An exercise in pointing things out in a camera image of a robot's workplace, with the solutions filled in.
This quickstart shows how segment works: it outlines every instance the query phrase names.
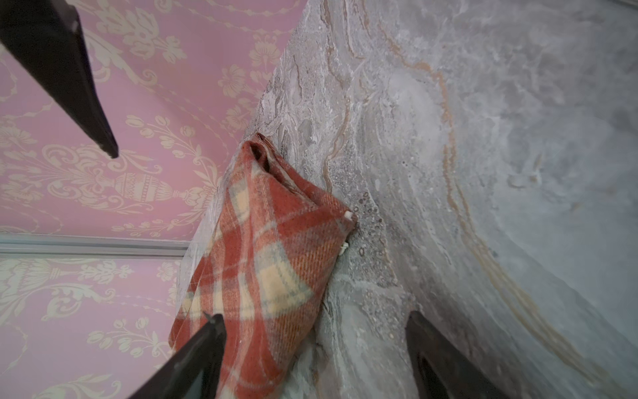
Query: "pink wallpaper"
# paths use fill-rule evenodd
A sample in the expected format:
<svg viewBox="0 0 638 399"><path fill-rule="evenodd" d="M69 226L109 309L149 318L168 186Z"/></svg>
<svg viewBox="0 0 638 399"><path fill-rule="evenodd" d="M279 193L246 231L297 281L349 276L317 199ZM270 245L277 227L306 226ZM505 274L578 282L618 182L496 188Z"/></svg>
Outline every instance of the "pink wallpaper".
<svg viewBox="0 0 638 399"><path fill-rule="evenodd" d="M0 260L0 397L127 398L171 355L177 266Z"/></svg>
<svg viewBox="0 0 638 399"><path fill-rule="evenodd" d="M190 239L305 0L68 0L111 160L0 48L0 232Z"/></svg>

